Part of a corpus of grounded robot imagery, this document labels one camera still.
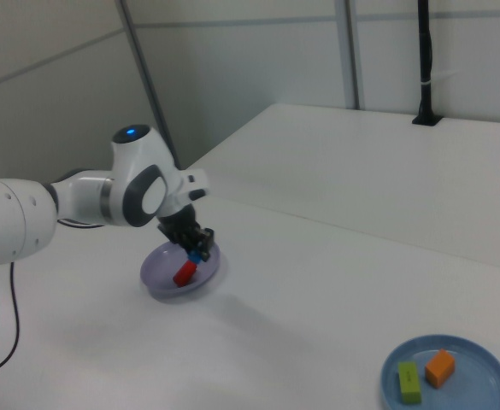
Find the black pole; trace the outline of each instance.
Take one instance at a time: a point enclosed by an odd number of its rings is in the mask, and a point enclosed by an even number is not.
[[[419,0],[419,46],[421,49],[421,105],[413,124],[435,126],[442,119],[432,111],[432,38],[430,37],[428,0]]]

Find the orange block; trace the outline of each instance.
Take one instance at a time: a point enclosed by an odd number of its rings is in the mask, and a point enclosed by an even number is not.
[[[454,371],[455,358],[445,350],[440,349],[426,365],[424,374],[428,383],[439,389]]]

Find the purple plate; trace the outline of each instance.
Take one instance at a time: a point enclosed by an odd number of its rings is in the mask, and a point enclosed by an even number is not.
[[[181,288],[174,283],[174,275],[187,262],[187,253],[179,245],[167,242],[153,250],[141,266],[141,281],[157,297],[180,296],[192,292],[208,282],[219,267],[220,252],[216,243],[209,251],[209,259],[198,264],[191,281]]]

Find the plate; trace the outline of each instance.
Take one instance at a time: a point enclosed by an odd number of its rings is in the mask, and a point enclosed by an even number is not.
[[[455,357],[455,372],[439,388],[425,379],[424,367],[440,350]],[[403,404],[397,363],[415,361],[421,381],[421,404]],[[447,335],[428,335],[411,339],[388,356],[380,375],[386,408],[399,410],[500,410],[500,362],[474,342]]]
[[[187,262],[187,253],[179,245],[167,242],[153,250],[141,265],[141,281],[156,297],[184,295],[208,282],[217,272],[220,251],[216,243],[209,251],[209,259],[198,264],[191,281],[181,288],[174,283],[174,275]]]

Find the white wall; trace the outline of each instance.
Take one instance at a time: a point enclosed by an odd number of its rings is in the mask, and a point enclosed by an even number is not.
[[[110,167],[115,131],[153,118],[114,0],[0,1],[0,177]]]
[[[272,103],[352,104],[333,0],[127,4],[183,166]]]
[[[416,114],[417,2],[355,0],[362,108]],[[500,1],[431,1],[434,110],[500,121]]]

